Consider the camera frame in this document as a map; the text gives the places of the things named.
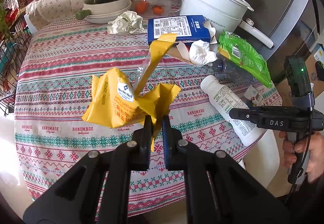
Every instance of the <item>tablecloth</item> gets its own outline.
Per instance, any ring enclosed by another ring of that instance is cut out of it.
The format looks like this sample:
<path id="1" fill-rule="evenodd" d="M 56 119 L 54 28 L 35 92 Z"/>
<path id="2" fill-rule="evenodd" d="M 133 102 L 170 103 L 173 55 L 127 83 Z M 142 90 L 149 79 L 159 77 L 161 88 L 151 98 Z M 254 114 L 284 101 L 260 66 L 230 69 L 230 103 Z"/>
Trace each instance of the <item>tablecloth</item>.
<path id="1" fill-rule="evenodd" d="M 91 102 L 91 76 L 118 67 L 134 81 L 146 57 L 147 36 L 108 35 L 106 25 L 65 19 L 49 24 L 33 38 L 22 64 L 16 94 L 15 139 L 21 169 L 35 200 L 89 150 L 111 151 L 128 141 L 139 124 L 110 129 L 81 117 Z M 245 147 L 209 103 L 200 82 L 211 67 L 194 67 L 165 56 L 144 92 L 158 83 L 176 83 L 181 92 L 170 106 L 170 122 L 202 150 L 226 151 L 239 161 Z M 228 84 L 240 97 L 247 86 Z M 281 105 L 275 87 L 254 84 L 267 104 Z M 161 133 L 154 143 L 150 169 L 132 172 L 129 215 L 143 213 L 185 196 L 182 171 L 168 172 Z"/>

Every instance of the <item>stack of dishes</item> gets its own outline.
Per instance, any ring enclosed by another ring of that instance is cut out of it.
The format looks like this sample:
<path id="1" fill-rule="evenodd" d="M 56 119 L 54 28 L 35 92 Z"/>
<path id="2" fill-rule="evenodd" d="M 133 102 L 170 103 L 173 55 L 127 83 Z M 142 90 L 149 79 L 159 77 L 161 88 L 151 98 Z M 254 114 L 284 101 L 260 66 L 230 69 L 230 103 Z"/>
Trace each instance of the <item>stack of dishes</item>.
<path id="1" fill-rule="evenodd" d="M 83 1 L 83 10 L 80 11 L 90 23 L 105 24 L 115 20 L 119 15 L 128 11 L 132 5 L 131 0 L 117 0 L 109 3 L 102 4 L 88 4 L 87 1 Z"/>

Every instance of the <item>green pan handle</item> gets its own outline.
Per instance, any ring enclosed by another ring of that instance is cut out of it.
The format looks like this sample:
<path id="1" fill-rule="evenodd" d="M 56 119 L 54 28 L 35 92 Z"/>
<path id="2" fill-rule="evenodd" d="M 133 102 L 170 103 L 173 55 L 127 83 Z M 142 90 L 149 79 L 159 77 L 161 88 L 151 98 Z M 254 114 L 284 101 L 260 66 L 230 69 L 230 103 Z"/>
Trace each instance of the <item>green pan handle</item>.
<path id="1" fill-rule="evenodd" d="M 91 15 L 91 10 L 90 9 L 88 9 L 88 10 L 80 10 L 80 11 L 77 11 L 77 13 L 76 13 L 76 19 L 83 20 L 88 15 Z"/>

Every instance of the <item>crumpled yellow packaging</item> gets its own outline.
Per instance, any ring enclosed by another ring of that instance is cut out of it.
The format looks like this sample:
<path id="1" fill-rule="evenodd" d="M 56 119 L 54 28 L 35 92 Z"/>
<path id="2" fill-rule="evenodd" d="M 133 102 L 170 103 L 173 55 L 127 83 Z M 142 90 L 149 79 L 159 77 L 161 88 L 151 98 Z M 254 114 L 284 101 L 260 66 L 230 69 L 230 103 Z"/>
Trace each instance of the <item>crumpled yellow packaging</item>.
<path id="1" fill-rule="evenodd" d="M 110 69 L 100 78 L 92 78 L 92 102 L 82 119 L 87 122 L 104 125 L 110 128 L 140 122 L 144 124 L 145 116 L 150 115 L 155 125 L 153 140 L 162 128 L 162 117 L 169 113 L 169 106 L 180 92 L 175 84 L 158 84 L 145 95 L 140 92 L 146 82 L 175 42 L 176 34 L 164 34 L 150 45 L 150 57 L 143 65 L 141 74 L 130 84 L 127 76 L 117 68 Z"/>

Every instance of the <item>green plastic package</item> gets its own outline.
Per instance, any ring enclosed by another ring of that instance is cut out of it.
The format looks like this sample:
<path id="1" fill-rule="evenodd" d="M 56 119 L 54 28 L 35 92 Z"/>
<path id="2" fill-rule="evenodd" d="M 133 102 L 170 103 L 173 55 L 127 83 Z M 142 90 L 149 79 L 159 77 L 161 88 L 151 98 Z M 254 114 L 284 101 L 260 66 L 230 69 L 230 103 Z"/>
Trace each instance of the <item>green plastic package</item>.
<path id="1" fill-rule="evenodd" d="M 219 37 L 218 52 L 239 67 L 251 73 L 267 88 L 272 87 L 267 61 L 243 38 L 231 32 L 223 32 Z"/>

